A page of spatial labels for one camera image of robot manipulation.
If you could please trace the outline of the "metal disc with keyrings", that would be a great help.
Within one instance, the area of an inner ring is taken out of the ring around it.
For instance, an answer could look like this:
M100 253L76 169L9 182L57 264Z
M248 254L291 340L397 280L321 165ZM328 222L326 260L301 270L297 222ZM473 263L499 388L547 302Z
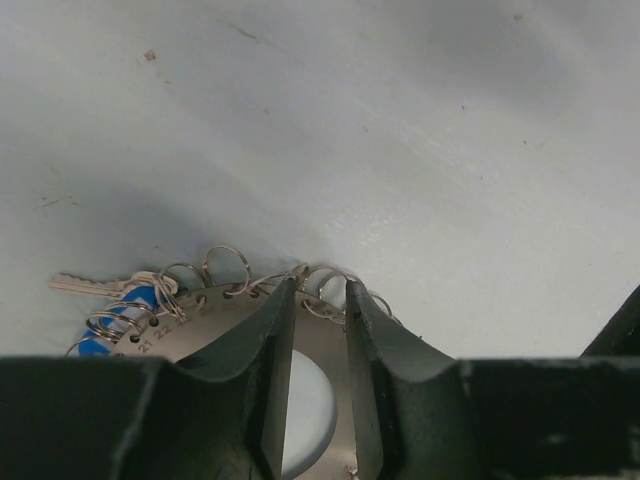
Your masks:
M354 276L328 264L302 263L292 271L299 284L282 473L286 479L355 479L346 306L323 297ZM107 299L87 316L86 328L123 332L108 356L181 361L257 312L285 277L254 276L246 257L228 245L210 248L199 267L176 262L153 272L154 307Z

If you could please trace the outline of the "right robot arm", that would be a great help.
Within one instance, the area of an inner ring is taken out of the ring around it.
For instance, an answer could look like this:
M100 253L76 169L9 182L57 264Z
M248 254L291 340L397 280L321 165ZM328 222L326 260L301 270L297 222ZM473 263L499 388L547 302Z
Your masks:
M582 356L638 356L639 352L640 287L637 287Z

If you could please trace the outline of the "blue key tag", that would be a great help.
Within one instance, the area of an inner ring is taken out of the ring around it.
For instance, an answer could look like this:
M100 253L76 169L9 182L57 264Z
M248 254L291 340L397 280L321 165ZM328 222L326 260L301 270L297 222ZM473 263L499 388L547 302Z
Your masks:
M156 272L148 270L139 270L125 279L110 281L94 281L60 273L49 280L48 286L70 294L104 297L116 302L142 302L154 307L156 300L153 280L156 277Z

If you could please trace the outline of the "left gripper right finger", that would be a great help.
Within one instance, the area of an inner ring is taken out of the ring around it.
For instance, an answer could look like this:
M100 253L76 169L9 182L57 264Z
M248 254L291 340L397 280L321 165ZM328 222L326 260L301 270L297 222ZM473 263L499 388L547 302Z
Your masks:
M638 477L639 355L457 360L346 301L360 478Z

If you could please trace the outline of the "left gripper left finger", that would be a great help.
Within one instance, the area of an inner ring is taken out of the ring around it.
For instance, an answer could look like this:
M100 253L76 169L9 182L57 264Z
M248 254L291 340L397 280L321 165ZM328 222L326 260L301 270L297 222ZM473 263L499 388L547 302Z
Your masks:
M191 356L5 357L5 479L277 479L295 293Z

